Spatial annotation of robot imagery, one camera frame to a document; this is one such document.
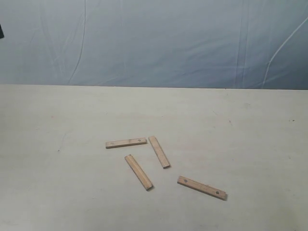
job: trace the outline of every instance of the wooden block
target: wooden block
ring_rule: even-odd
[[[153,147],[153,149],[154,149],[154,151],[155,151],[155,153],[156,153],[156,155],[157,155],[157,157],[158,157],[162,167],[163,168],[170,167],[170,163],[169,163],[169,161],[168,161],[168,159],[167,159],[167,157],[166,157],[162,147],[159,145],[156,137],[155,136],[150,136],[149,137],[149,141],[150,141],[150,143],[151,143],[151,145],[152,145],[152,147]]]
[[[130,166],[130,168],[134,171],[138,179],[140,180],[141,184],[143,184],[146,191],[149,191],[151,188],[153,188],[153,184],[150,181],[150,179],[147,177],[147,175],[144,173],[142,168],[138,165],[137,161],[132,155],[125,156],[125,160]]]
[[[216,197],[216,198],[224,200],[224,201],[226,201],[227,197],[228,197],[226,192],[224,192],[222,190],[215,189],[215,188],[213,188],[211,186],[201,184],[199,182],[196,182],[194,180],[188,179],[186,177],[181,177],[180,176],[179,179],[178,179],[178,184],[184,185],[184,186],[186,186],[188,188],[191,188],[191,189],[195,189],[195,190],[197,190],[199,192],[211,195],[213,197]]]
[[[118,148],[118,147],[133,146],[146,143],[147,143],[146,138],[138,138],[131,140],[123,140],[123,141],[110,141],[106,142],[106,148]]]

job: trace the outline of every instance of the table surface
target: table surface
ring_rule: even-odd
[[[307,103],[295,90],[0,85],[0,230],[306,231]],[[150,144],[105,149],[152,135],[171,168]]]

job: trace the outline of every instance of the wooden stick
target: wooden stick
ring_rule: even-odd
[[[151,143],[151,145],[152,145],[152,147],[153,147],[153,149],[154,149],[154,151],[155,151],[155,153],[156,153],[156,155],[157,155],[157,157],[158,157],[162,167],[163,168],[170,167],[170,163],[169,163],[169,161],[168,161],[168,159],[167,159],[167,157],[166,157],[162,147],[159,145],[156,137],[155,136],[150,136],[149,137],[149,141],[150,141],[150,143]]]
[[[144,173],[142,168],[138,165],[137,161],[134,159],[132,155],[125,156],[125,160],[130,166],[130,168],[134,171],[138,179],[140,180],[141,184],[143,184],[146,191],[149,191],[153,188],[153,184],[147,175]]]
[[[123,140],[123,141],[110,141],[106,142],[106,148],[118,148],[118,147],[133,146],[146,143],[147,143],[146,138],[138,138],[131,140]]]
[[[178,179],[178,184],[181,184],[181,185],[186,186],[186,187],[191,188],[191,189],[195,189],[199,192],[211,195],[213,197],[216,197],[216,198],[224,200],[224,201],[226,201],[227,197],[228,197],[226,192],[224,192],[222,190],[215,189],[211,186],[201,184],[199,182],[188,179],[186,177],[180,176],[179,179]]]

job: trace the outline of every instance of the light blue wall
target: light blue wall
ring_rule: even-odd
[[[307,0],[3,0],[0,83],[308,89]]]

